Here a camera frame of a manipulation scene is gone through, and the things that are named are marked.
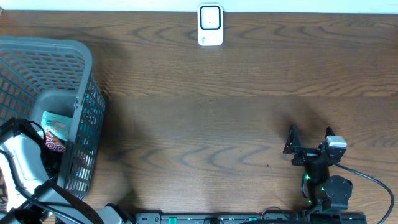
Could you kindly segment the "mint white snack packet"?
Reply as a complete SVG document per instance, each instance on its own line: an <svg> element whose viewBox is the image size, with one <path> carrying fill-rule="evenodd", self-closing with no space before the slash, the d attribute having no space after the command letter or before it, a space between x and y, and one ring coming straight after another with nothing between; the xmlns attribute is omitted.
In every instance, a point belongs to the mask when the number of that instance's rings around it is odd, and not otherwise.
<svg viewBox="0 0 398 224"><path fill-rule="evenodd" d="M73 119L67 116L44 111L41 126L44 128L46 133L50 131L59 139L67 141L72 121Z"/></svg>

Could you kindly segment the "red Top chocolate bar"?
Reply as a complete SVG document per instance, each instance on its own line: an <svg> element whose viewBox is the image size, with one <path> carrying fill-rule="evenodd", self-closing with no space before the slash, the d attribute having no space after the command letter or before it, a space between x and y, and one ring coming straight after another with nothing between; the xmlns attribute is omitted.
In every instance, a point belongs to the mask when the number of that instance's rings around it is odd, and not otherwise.
<svg viewBox="0 0 398 224"><path fill-rule="evenodd" d="M45 145L52 151L64 153L66 147L64 143L54 135L51 131L46 132L46 141Z"/></svg>

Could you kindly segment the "grey plastic shopping basket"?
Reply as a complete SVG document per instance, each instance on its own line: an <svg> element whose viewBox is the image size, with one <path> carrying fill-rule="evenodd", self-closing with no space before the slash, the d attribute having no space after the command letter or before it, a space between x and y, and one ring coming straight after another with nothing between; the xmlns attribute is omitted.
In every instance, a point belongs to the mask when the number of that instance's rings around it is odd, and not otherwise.
<svg viewBox="0 0 398 224"><path fill-rule="evenodd" d="M74 196L84 199L90 189L105 102L91 72L93 57L74 40L1 37L1 123L12 117L41 126L44 111L72 118L66 150L58 152L58 174L50 178ZM4 193L7 211L18 208L24 197L14 187Z"/></svg>

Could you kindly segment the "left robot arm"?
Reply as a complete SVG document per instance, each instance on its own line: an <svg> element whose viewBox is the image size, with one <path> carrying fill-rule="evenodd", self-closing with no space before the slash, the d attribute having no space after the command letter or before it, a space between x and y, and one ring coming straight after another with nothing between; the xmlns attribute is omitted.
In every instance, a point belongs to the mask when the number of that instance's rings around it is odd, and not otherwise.
<svg viewBox="0 0 398 224"><path fill-rule="evenodd" d="M40 223L48 212L65 223L135 223L135 218L114 204L93 210L57 185L50 176L59 172L59 154L48 149L46 137L34 125L15 117L1 123L1 167L9 169L4 174L6 186L25 199L1 218L2 223Z"/></svg>

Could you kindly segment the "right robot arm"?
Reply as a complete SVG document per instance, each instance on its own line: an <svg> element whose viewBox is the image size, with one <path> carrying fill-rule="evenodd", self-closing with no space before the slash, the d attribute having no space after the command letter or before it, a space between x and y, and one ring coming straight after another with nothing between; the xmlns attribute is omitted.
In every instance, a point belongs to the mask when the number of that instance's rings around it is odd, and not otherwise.
<svg viewBox="0 0 398 224"><path fill-rule="evenodd" d="M325 140L316 148L301 145L297 128L291 125L283 153L293 156L294 166L304 166L303 196L310 201L311 213L342 213L348 209L353 184L350 180L330 175L329 167L339 163L347 148L345 139L326 129Z"/></svg>

